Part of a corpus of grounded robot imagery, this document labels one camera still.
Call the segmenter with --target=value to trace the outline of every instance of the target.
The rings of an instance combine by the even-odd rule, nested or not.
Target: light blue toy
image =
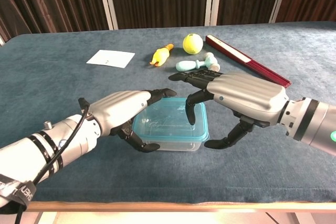
[[[200,67],[207,67],[209,70],[216,72],[218,72],[221,68],[212,52],[207,52],[205,54],[204,61],[183,60],[176,64],[176,69],[180,72],[199,69]]]

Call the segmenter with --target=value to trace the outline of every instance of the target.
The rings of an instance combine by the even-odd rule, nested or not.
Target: blue container lid
[[[133,131],[144,141],[203,142],[209,139],[204,103],[195,105],[196,123],[190,125],[185,98],[163,98],[139,113]]]

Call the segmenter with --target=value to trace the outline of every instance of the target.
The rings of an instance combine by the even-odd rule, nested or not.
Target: yellow toy
[[[169,51],[171,51],[173,48],[174,48],[173,44],[168,44],[167,46],[158,49],[154,53],[153,59],[151,62],[149,62],[149,64],[155,65],[156,67],[162,66],[169,57]]]

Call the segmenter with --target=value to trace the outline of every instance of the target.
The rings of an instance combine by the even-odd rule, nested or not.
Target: green light
[[[331,140],[333,140],[333,141],[335,141],[335,142],[336,142],[336,131],[334,131],[334,132],[331,132],[331,135],[330,135],[330,137],[331,137]]]

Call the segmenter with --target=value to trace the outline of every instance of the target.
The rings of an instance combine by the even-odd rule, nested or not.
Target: robotic arm
[[[254,125],[287,128],[287,136],[336,155],[336,106],[310,98],[289,100],[283,86],[245,73],[222,74],[211,70],[176,73],[172,81],[184,81],[201,90],[188,96],[186,114],[195,123],[196,103],[215,100],[228,107],[239,123],[221,140],[209,140],[204,146],[225,149],[236,144]]]
[[[10,164],[0,165],[0,214],[17,213],[20,205],[26,209],[37,183],[91,151],[101,136],[118,135],[144,153],[159,149],[132,131],[133,119],[152,103],[175,95],[170,89],[122,91],[91,105],[81,98],[83,115],[45,122],[43,130],[0,149],[0,164]]]

